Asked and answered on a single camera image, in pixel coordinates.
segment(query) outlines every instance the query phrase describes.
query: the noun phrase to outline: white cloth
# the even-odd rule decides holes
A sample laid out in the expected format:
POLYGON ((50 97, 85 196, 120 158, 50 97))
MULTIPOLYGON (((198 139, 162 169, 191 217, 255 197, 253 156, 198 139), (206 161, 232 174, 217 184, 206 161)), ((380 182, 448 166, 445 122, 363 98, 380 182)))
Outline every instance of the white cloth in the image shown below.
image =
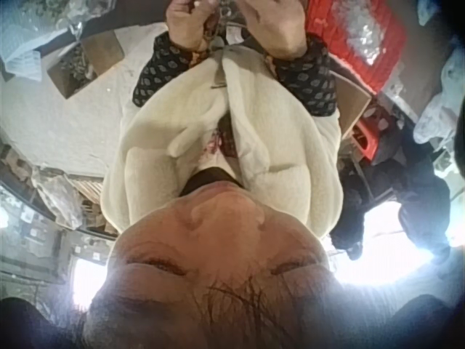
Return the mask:
POLYGON ((227 47, 170 81, 123 130, 102 192, 103 213, 119 232, 178 197, 202 154, 202 136, 228 111, 245 188, 317 237, 335 226, 339 112, 311 117, 261 55, 227 47))

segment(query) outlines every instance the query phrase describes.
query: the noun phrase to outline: clear plastic bag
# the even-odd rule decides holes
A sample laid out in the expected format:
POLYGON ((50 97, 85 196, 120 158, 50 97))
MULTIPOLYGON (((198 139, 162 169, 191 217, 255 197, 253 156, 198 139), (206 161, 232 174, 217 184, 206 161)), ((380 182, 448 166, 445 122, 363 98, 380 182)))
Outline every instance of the clear plastic bag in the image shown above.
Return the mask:
POLYGON ((34 167, 31 180, 57 224, 75 230, 84 223, 81 198, 66 174, 49 174, 34 167))
POLYGON ((413 131, 417 143, 426 143, 434 137, 442 138, 438 148, 449 142, 456 132, 458 114, 465 97, 465 51, 454 50, 441 74, 442 92, 428 104, 413 131))
POLYGON ((385 30, 371 12, 369 0, 335 0, 333 14, 347 32, 347 43, 369 65, 382 53, 385 30))
POLYGON ((10 0, 1 5, 0 56, 8 62, 69 28, 79 39, 84 23, 108 13, 116 0, 10 0))
POLYGON ((421 26, 425 26, 439 11, 435 0, 418 0, 418 22, 421 26))

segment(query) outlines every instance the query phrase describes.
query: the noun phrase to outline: eye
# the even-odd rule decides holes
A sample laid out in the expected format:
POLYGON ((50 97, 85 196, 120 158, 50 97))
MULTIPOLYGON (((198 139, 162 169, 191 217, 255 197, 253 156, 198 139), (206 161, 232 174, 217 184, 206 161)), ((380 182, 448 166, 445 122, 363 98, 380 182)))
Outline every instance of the eye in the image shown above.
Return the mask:
POLYGON ((182 269, 178 265, 175 265, 168 260, 159 260, 159 259, 152 259, 152 260, 144 260, 143 264, 152 265, 155 268, 165 271, 170 274, 178 275, 178 276, 185 276, 187 274, 186 270, 182 269))
POLYGON ((278 267, 271 269, 270 272, 271 272, 271 275, 280 275, 283 273, 287 273, 288 271, 291 271, 297 268, 302 268, 302 267, 305 267, 311 264, 316 264, 315 259, 311 257, 303 259, 303 260, 293 260, 290 262, 280 264, 278 267))

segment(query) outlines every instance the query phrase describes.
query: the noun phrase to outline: polka dot sleeve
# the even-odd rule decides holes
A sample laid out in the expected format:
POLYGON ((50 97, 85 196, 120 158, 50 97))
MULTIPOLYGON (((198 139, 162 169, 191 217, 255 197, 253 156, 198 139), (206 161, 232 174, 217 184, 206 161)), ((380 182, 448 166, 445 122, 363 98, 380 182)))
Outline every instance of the polka dot sleeve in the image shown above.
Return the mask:
POLYGON ((142 107, 165 84, 200 63, 206 56, 206 52, 188 52, 174 46, 168 32, 157 36, 153 44, 153 56, 139 76, 132 102, 142 107))
POLYGON ((336 111, 337 102, 328 49, 316 35, 307 36, 307 46, 307 53, 299 59, 286 61, 267 57, 267 62, 276 79, 312 116, 330 116, 336 111))

